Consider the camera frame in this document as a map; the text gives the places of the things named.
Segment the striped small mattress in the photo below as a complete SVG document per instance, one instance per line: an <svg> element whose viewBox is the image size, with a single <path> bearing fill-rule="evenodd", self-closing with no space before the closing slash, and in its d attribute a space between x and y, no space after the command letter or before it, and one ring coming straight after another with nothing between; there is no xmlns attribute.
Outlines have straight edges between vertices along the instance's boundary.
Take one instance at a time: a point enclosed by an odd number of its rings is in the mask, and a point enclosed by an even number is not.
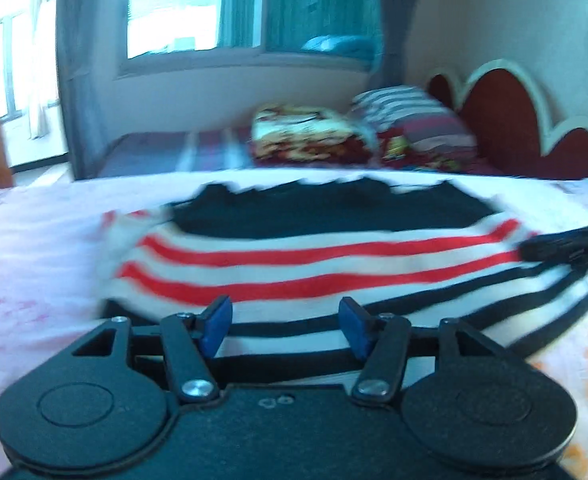
<svg viewBox="0 0 588 480"><path fill-rule="evenodd" d="M250 128L128 133L108 150L99 178L254 167Z"/></svg>

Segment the large bedroom window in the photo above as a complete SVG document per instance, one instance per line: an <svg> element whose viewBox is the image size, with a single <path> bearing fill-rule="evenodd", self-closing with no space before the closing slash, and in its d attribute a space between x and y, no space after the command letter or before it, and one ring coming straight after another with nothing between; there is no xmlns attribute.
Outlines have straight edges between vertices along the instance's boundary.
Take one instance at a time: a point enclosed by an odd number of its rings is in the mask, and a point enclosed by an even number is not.
<svg viewBox="0 0 588 480"><path fill-rule="evenodd" d="M263 54L370 70L380 43L379 0L127 0L126 9L124 61L134 70L236 64ZM371 38L373 60L302 50L326 35Z"/></svg>

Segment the grey curtain left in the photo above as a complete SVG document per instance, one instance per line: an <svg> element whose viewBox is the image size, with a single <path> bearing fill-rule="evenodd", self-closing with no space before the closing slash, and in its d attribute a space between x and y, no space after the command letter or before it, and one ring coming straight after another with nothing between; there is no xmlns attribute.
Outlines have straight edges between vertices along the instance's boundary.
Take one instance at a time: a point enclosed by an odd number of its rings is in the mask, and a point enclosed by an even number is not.
<svg viewBox="0 0 588 480"><path fill-rule="evenodd" d="M68 159L77 180L98 175L108 139L93 80L98 0L58 0L55 47Z"/></svg>

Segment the striped knit sweater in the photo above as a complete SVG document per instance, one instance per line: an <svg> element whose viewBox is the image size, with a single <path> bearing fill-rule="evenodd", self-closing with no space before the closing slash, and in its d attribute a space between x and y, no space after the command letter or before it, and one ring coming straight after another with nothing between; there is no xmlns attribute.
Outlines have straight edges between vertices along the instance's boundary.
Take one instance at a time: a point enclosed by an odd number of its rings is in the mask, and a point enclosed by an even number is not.
<svg viewBox="0 0 588 480"><path fill-rule="evenodd" d="M512 214L449 182L404 192L371 179L211 184L105 216L102 313L152 325L229 297L232 326L212 363L227 382L355 375L338 326L344 297L415 326L461 318L527 358L588 314L586 274L523 261L528 237Z"/></svg>

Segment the floral white bed sheet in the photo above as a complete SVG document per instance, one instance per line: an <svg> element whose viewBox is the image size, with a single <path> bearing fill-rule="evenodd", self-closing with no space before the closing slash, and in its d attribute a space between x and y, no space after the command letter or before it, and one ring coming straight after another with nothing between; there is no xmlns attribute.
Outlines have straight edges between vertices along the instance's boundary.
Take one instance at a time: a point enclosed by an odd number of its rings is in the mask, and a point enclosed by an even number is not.
<svg viewBox="0 0 588 480"><path fill-rule="evenodd" d="M245 191L360 179L381 181L399 192L452 183L512 214L529 236L588 226L588 178L553 182L408 171L236 170L0 190L0 394L107 319L100 257L110 212L181 203L211 184ZM574 477L588 479L588 314L560 340L523 359L574 396L578 425L563 463ZM358 372L290 382L350 385ZM7 464L0 446L0 474Z"/></svg>

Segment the red heart headboard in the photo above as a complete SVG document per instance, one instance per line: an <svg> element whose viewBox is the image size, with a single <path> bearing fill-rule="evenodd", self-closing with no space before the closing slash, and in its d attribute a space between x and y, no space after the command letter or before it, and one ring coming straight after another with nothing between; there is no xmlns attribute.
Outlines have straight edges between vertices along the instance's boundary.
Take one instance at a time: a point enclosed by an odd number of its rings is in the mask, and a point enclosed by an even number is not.
<svg viewBox="0 0 588 480"><path fill-rule="evenodd" d="M476 137L480 157L502 174L588 178L588 117L555 122L541 86L518 63L493 60L465 79L436 68L425 90L459 116Z"/></svg>

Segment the grey curtain right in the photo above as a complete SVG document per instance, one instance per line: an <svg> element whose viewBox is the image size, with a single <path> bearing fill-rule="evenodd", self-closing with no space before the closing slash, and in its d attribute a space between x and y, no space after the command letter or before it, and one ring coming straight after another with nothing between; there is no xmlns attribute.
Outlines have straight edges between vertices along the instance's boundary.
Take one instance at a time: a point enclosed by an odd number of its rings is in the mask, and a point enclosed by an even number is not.
<svg viewBox="0 0 588 480"><path fill-rule="evenodd" d="M406 51L418 0L380 0L380 43L370 88L399 86L406 76Z"/></svg>

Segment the blue folded quilt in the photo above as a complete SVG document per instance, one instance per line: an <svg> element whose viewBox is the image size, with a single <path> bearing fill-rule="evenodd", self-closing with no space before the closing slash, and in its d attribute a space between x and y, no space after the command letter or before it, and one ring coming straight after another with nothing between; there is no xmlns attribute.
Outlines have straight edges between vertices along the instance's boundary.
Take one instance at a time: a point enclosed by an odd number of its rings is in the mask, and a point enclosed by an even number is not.
<svg viewBox="0 0 588 480"><path fill-rule="evenodd" d="M309 39L303 44L302 50L371 62L375 46L373 40L366 36L326 35Z"/></svg>

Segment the side room window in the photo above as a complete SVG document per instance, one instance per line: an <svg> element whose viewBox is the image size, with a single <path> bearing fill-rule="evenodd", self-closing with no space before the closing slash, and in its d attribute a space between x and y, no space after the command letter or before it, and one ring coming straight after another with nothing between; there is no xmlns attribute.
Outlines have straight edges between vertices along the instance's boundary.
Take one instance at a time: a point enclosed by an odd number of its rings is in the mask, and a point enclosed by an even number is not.
<svg viewBox="0 0 588 480"><path fill-rule="evenodd" d="M55 61L58 0L0 0L0 119L59 102Z"/></svg>

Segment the striped pillow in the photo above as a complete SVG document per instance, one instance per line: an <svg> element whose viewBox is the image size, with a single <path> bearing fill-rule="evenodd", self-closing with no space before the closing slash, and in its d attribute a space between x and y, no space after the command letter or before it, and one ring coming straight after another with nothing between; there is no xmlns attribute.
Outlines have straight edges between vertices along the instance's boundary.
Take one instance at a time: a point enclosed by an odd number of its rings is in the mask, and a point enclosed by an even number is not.
<svg viewBox="0 0 588 480"><path fill-rule="evenodd" d="M458 115L418 87L366 91L355 114L375 133L383 166L460 172L477 158L475 136Z"/></svg>

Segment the folded floral blanket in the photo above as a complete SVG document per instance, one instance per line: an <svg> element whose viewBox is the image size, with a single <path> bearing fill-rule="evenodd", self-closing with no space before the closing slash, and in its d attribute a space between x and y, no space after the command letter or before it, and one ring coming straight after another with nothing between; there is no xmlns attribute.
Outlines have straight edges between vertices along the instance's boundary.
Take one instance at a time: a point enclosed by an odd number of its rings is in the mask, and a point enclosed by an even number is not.
<svg viewBox="0 0 588 480"><path fill-rule="evenodd" d="M251 151L261 165L367 165L371 131L357 119L324 107L266 104L256 110Z"/></svg>

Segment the grey curtain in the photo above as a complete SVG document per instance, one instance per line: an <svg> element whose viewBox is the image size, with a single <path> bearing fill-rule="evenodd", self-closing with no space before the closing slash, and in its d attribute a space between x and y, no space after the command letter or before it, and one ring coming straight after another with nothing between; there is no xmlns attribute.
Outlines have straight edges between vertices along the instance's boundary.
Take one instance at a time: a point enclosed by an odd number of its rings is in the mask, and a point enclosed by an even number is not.
<svg viewBox="0 0 588 480"><path fill-rule="evenodd" d="M58 0L55 47L68 159L77 180L98 175L108 139L93 80L98 0Z"/></svg>
<svg viewBox="0 0 588 480"><path fill-rule="evenodd" d="M380 0L380 43L370 88L399 86L406 76L406 51L418 0Z"/></svg>

